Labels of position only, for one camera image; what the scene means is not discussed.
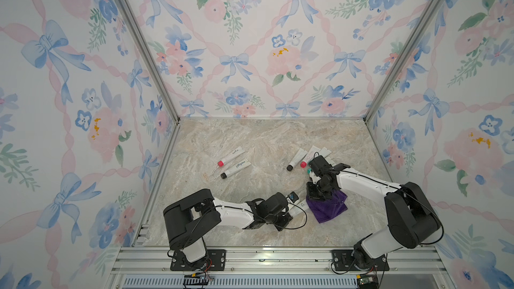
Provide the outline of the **purple cloth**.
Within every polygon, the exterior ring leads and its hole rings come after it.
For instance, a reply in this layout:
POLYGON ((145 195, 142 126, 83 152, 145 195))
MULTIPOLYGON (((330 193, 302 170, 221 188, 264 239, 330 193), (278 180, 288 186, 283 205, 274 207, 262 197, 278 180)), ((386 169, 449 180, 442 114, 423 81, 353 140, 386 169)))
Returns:
POLYGON ((347 211, 346 206, 347 195, 342 191, 335 191, 333 197, 326 201, 317 201, 311 197, 307 197, 307 205, 312 211, 315 219, 319 223, 325 223, 335 219, 343 212, 347 211))

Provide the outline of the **white tube black cap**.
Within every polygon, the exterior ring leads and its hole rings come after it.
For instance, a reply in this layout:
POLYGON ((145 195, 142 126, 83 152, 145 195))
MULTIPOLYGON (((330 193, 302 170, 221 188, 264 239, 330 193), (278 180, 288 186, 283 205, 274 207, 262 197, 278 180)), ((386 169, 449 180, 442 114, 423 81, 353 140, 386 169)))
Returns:
POLYGON ((306 155, 307 155, 307 151, 305 151, 304 149, 299 149, 295 153, 293 159, 287 165, 286 170, 292 171, 299 163, 302 162, 302 160, 305 158, 306 155))

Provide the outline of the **white toothpaste tube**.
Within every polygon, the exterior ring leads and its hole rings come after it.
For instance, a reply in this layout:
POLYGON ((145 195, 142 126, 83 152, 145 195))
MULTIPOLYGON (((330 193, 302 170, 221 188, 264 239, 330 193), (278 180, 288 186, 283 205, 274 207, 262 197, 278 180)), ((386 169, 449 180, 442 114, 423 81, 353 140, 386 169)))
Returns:
POLYGON ((327 148, 322 148, 320 151, 319 151, 319 154, 323 157, 328 157, 330 154, 332 153, 332 151, 330 151, 329 149, 327 148))

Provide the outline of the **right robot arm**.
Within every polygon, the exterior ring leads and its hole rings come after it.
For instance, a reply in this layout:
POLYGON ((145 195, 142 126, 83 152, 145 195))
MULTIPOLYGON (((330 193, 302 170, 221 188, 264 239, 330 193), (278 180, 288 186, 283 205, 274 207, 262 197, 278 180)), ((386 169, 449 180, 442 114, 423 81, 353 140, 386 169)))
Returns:
POLYGON ((416 183, 402 185, 373 178, 343 163, 331 165, 321 155, 307 165, 314 175, 307 183, 309 199, 327 202, 338 191, 352 192, 385 209, 387 226, 353 246, 353 259, 361 268, 396 250, 428 246, 443 239, 443 223, 416 183))

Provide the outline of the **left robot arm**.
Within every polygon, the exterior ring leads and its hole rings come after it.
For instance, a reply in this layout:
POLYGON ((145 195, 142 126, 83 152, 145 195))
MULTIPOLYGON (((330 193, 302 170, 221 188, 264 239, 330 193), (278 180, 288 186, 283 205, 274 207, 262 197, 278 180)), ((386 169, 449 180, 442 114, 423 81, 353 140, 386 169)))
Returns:
POLYGON ((244 203, 222 201, 209 189, 201 189, 163 210, 169 248, 188 266, 201 265, 209 259, 203 237, 218 226, 256 230, 273 225, 285 230, 293 220, 289 208, 293 202, 281 193, 268 199, 244 203))

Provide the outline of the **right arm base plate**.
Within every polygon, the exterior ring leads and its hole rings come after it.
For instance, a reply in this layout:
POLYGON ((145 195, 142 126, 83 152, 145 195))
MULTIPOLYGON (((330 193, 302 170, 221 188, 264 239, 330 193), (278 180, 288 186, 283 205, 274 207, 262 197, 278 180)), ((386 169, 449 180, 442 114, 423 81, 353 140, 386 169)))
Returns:
POLYGON ((385 255, 371 259, 363 253, 355 252, 354 249, 338 249, 331 251, 332 269, 336 272, 368 272, 371 269, 376 271, 389 271, 385 255))

